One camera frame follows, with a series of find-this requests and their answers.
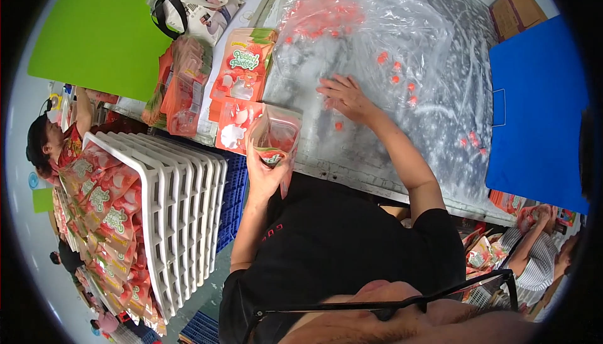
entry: floor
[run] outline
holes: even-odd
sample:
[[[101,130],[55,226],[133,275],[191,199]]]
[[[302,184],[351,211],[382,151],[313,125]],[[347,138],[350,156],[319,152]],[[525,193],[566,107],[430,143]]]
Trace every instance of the floor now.
[[[203,286],[185,302],[184,307],[177,311],[176,316],[170,319],[170,323],[166,327],[168,335],[162,338],[164,343],[175,343],[178,340],[178,333],[198,310],[211,318],[218,319],[220,302],[222,302],[222,287],[230,271],[232,246],[233,242],[230,242],[228,246],[218,252],[214,272],[205,280]]]

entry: green cutting board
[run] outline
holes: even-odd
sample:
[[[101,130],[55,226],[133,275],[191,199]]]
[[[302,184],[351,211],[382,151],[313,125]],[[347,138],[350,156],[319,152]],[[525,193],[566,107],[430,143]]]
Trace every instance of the green cutting board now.
[[[58,0],[28,73],[147,101],[171,42],[149,11],[146,0]]]

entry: blue plastic crate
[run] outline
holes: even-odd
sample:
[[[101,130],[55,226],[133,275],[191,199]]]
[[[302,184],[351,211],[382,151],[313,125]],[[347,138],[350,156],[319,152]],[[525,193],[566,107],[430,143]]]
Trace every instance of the blue plastic crate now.
[[[206,152],[221,155],[228,162],[226,184],[224,185],[224,194],[222,195],[218,241],[216,243],[216,251],[219,252],[235,239],[239,224],[241,223],[243,200],[245,198],[245,189],[247,188],[247,158],[237,153],[228,152],[227,150],[201,145],[190,139],[170,136],[170,134],[164,131],[158,131],[156,135],[196,147]]]
[[[149,329],[149,332],[140,338],[144,344],[153,344],[155,341],[161,342],[161,338],[159,335],[155,333],[155,331]]]
[[[200,311],[180,332],[195,344],[218,344],[218,322]]]

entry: red floral shirt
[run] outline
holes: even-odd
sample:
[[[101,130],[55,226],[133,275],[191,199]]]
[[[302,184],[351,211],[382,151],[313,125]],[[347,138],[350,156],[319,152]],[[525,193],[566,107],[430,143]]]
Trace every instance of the red floral shirt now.
[[[63,150],[58,156],[57,166],[59,168],[65,167],[70,164],[76,157],[81,153],[81,136],[75,126],[75,123],[69,127],[63,134],[65,144]]]

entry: hand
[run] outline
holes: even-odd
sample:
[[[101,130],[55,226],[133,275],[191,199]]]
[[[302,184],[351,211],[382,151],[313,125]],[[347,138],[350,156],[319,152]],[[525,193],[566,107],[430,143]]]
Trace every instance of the hand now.
[[[245,131],[247,148],[247,172],[249,175],[248,201],[265,204],[274,194],[276,188],[291,169],[291,162],[286,157],[280,160],[275,168],[266,166],[260,159],[247,134],[251,133],[252,126]]]
[[[334,74],[333,78],[334,80],[320,79],[323,85],[316,88],[316,91],[329,97],[327,107],[333,107],[348,119],[365,125],[369,125],[382,112],[366,98],[353,77]]]

